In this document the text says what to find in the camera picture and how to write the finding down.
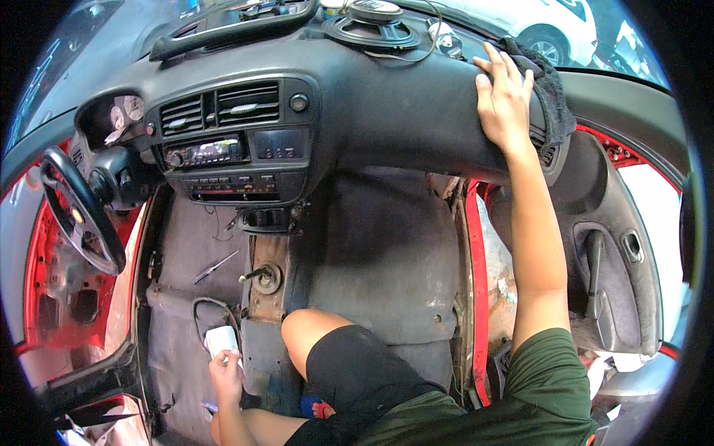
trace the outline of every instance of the screwdriver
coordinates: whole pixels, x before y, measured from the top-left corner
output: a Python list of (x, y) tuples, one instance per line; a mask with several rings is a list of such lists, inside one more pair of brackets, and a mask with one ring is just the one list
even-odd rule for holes
[(230, 253), (228, 257), (224, 258), (217, 264), (209, 266), (204, 272), (196, 276), (196, 278), (193, 280), (193, 284), (197, 285), (198, 282), (201, 282), (203, 279), (209, 277), (216, 269), (218, 269), (219, 266), (223, 265), (226, 261), (228, 261), (229, 258), (233, 257), (235, 254), (238, 254), (240, 250), (240, 248), (236, 249), (234, 252)]

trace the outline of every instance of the black towel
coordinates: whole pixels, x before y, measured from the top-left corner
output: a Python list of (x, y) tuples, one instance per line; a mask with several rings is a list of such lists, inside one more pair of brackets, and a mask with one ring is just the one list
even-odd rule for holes
[(496, 46), (513, 57), (521, 73), (533, 70), (533, 90), (540, 99), (545, 116), (543, 148), (557, 146), (575, 131), (575, 116), (565, 104), (563, 82), (555, 68), (537, 51), (526, 48), (511, 37), (503, 37)]

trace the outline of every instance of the dashboard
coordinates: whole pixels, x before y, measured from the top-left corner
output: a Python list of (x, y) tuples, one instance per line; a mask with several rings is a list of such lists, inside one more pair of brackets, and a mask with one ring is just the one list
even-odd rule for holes
[[(427, 18), (401, 18), (422, 52)], [(331, 171), (368, 165), (508, 182), (478, 125), (478, 68), (443, 54), (418, 64), (376, 59), (322, 26), (316, 17), (272, 40), (137, 61), (78, 108), (89, 158), (123, 146), (184, 198), (241, 208), (291, 205)], [(486, 56), (482, 36), (452, 27), (465, 55)], [(544, 129), (533, 94), (531, 133)], [(548, 154), (546, 177), (557, 178), (566, 151)]]

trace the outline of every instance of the gauge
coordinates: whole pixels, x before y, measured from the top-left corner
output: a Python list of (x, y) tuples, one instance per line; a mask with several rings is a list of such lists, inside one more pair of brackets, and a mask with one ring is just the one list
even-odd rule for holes
[(132, 121), (138, 121), (144, 116), (144, 101), (138, 96), (124, 96), (124, 110)]
[(109, 112), (109, 117), (111, 118), (111, 125), (114, 130), (119, 130), (124, 127), (124, 113), (121, 112), (121, 108), (114, 106)]

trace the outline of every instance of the black shorts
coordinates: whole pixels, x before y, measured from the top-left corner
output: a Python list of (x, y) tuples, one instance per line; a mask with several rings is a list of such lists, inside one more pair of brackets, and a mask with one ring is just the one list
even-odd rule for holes
[(359, 325), (323, 336), (308, 354), (307, 375), (336, 413), (304, 423), (286, 445), (348, 445), (401, 403), (434, 390), (445, 392)]

